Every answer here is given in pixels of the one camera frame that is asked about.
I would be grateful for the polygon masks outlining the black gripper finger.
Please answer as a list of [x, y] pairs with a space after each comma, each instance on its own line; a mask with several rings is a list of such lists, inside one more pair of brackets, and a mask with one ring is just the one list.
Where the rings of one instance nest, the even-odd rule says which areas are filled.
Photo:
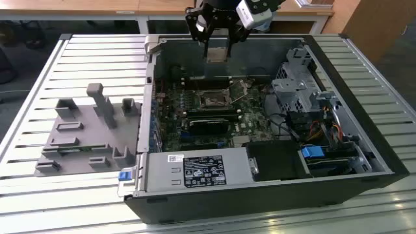
[[232, 46], [237, 42], [244, 42], [252, 32], [252, 29], [247, 29], [239, 19], [231, 18], [228, 25], [228, 39], [227, 39], [227, 57], [232, 55]]
[[[199, 30], [199, 22], [200, 19], [205, 22], [203, 24], [203, 30]], [[204, 55], [203, 58], [207, 60], [208, 58], [208, 41], [213, 32], [213, 24], [212, 18], [209, 16], [204, 16], [201, 12], [187, 12], [185, 13], [185, 22], [188, 25], [188, 30], [192, 36], [192, 39], [204, 44]]]

